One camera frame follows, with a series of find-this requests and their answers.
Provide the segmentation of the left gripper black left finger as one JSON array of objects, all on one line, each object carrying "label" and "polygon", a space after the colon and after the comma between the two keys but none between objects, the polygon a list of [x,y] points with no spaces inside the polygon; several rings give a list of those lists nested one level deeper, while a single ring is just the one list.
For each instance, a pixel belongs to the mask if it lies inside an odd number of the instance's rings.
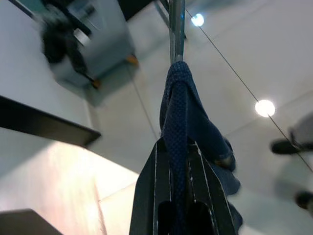
[{"label": "left gripper black left finger", "polygon": [[172,226],[169,155],[157,141],[136,182],[129,234],[168,235]]}]

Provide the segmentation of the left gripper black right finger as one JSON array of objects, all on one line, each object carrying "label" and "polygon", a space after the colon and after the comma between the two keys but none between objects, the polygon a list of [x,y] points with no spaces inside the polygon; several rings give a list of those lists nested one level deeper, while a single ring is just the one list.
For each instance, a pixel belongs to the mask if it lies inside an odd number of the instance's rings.
[{"label": "left gripper black right finger", "polygon": [[197,145],[189,145],[187,223],[192,235],[235,235],[222,184]]}]

